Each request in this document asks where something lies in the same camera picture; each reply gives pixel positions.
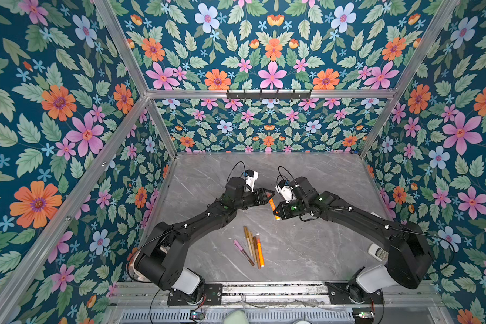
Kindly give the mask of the orange highlighter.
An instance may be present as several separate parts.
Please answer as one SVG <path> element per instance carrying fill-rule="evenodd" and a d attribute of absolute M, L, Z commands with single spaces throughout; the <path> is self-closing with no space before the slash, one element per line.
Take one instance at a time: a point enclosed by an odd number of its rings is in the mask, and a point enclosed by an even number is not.
<path fill-rule="evenodd" d="M 259 258 L 259 267 L 263 268 L 265 266 L 265 262 L 264 262 L 261 238 L 259 234 L 255 236 L 255 240 L 256 240 L 256 247 L 257 247 L 258 258 Z"/>
<path fill-rule="evenodd" d="M 281 220 L 281 217 L 279 216 L 279 211 L 277 210 L 276 204 L 274 203 L 274 200 L 272 198 L 270 199 L 269 204 L 275 219 Z"/>

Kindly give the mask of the beige pen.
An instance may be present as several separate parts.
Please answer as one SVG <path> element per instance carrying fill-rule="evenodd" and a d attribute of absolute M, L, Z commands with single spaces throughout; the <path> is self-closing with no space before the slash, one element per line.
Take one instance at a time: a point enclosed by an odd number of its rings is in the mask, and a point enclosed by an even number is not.
<path fill-rule="evenodd" d="M 251 247 L 252 247 L 253 255 L 254 255 L 254 258 L 255 258 L 256 266 L 257 266 L 258 269 L 260 269 L 261 268 L 261 262 L 260 262 L 260 259 L 259 259 L 259 251 L 258 251 L 258 246 L 257 246 L 257 242 L 256 242 L 257 239 L 251 231 L 248 231 L 248 232 L 249 232 L 249 236 L 250 236 L 250 242 L 251 242 Z"/>

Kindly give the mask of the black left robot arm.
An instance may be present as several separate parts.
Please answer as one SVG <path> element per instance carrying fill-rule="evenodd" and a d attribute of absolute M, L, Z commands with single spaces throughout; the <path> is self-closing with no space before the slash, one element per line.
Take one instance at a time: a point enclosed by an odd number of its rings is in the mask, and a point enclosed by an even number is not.
<path fill-rule="evenodd" d="M 161 290 L 187 295 L 202 290 L 204 279 L 184 267 L 189 248 L 204 236 L 227 226 L 239 210 L 267 205 L 275 196 L 266 188 L 251 189 L 241 177 L 230 178 L 225 192 L 193 218 L 175 224 L 157 224 L 133 258 L 137 275 Z"/>

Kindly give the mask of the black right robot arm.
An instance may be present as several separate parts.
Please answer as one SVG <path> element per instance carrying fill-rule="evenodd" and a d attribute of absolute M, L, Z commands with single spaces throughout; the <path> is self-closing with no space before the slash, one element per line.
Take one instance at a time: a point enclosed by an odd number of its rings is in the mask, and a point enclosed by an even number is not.
<path fill-rule="evenodd" d="M 309 215 L 312 220 L 340 224 L 386 251 L 386 260 L 375 267 L 361 268 L 348 282 L 344 294 L 352 302 L 362 303 L 371 294 L 391 286 L 415 290 L 434 261 L 422 229 L 413 222 L 396 223 L 359 209 L 337 194 L 320 193 L 305 177 L 281 180 L 276 190 L 283 201 L 274 209 L 274 216 L 281 220 L 305 220 Z"/>

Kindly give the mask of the gold brown pen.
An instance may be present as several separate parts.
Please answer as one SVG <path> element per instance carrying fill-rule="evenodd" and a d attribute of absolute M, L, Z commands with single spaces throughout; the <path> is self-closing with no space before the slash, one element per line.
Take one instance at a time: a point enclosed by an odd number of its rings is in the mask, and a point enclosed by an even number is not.
<path fill-rule="evenodd" d="M 253 247 L 252 247 L 250 232 L 248 231 L 247 226 L 244 225 L 243 228 L 244 228 L 244 235 L 245 235 L 245 238 L 247 240 L 248 249 L 249 249 L 249 252 L 251 254 L 251 259 L 253 261 L 255 261 L 255 256 L 254 256 L 254 251 L 253 251 Z"/>

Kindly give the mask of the pink cap brown pen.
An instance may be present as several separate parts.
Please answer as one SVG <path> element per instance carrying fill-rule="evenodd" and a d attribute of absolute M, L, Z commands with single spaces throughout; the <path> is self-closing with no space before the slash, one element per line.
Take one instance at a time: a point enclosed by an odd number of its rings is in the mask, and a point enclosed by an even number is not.
<path fill-rule="evenodd" d="M 233 240 L 233 243 L 235 247 L 242 253 L 242 255 L 245 257 L 245 259 L 251 264 L 251 266 L 255 266 L 255 262 L 251 259 L 251 257 L 248 255 L 248 253 L 245 251 L 243 246 L 239 243 L 237 239 Z"/>

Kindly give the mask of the white remote control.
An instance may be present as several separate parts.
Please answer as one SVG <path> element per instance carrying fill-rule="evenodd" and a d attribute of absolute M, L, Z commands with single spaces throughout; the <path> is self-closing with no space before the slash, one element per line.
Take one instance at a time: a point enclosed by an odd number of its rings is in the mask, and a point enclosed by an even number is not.
<path fill-rule="evenodd" d="M 368 254 L 380 262 L 386 262 L 389 257 L 389 253 L 375 243 L 369 246 Z"/>

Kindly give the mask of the metal hook rack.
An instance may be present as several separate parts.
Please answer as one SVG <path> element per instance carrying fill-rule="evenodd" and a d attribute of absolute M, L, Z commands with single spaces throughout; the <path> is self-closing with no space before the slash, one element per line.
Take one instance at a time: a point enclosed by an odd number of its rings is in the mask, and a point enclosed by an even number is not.
<path fill-rule="evenodd" d="M 293 99 L 310 99 L 312 95 L 311 90 L 228 90 L 226 93 L 227 99 L 278 99 L 283 101 L 290 101 Z"/>

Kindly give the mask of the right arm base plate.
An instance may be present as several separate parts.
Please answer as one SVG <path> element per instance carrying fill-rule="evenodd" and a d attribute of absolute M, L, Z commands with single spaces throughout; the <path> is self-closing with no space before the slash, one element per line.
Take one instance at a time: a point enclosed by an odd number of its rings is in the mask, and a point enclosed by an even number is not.
<path fill-rule="evenodd" d="M 368 293 L 359 286 L 357 278 L 364 269 L 365 267 L 361 267 L 348 282 L 324 282 L 332 305 L 364 305 L 367 302 L 380 305 L 385 302 L 382 290 Z"/>

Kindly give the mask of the aluminium front rail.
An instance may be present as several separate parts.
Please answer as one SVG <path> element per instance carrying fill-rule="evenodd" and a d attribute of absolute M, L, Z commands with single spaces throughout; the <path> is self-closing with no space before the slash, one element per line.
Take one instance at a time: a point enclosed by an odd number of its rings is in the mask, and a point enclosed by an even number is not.
<path fill-rule="evenodd" d="M 197 306 L 311 306 L 311 307 L 441 307 L 441 294 L 424 281 L 415 290 L 402 286 L 382 288 L 356 302 L 344 292 L 346 282 L 293 281 L 293 282 L 219 282 L 206 285 Z M 120 283 L 117 294 L 109 301 L 110 306 L 188 306 L 182 295 L 175 290 L 158 291 L 149 283 Z"/>

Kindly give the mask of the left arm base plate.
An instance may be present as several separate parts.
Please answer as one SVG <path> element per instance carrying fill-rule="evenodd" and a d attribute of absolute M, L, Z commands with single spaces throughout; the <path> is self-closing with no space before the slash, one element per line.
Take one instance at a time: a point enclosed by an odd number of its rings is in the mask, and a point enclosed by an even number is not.
<path fill-rule="evenodd" d="M 201 283 L 192 293 L 186 294 L 172 289 L 168 295 L 168 306 L 219 306 L 224 286 L 221 283 Z"/>

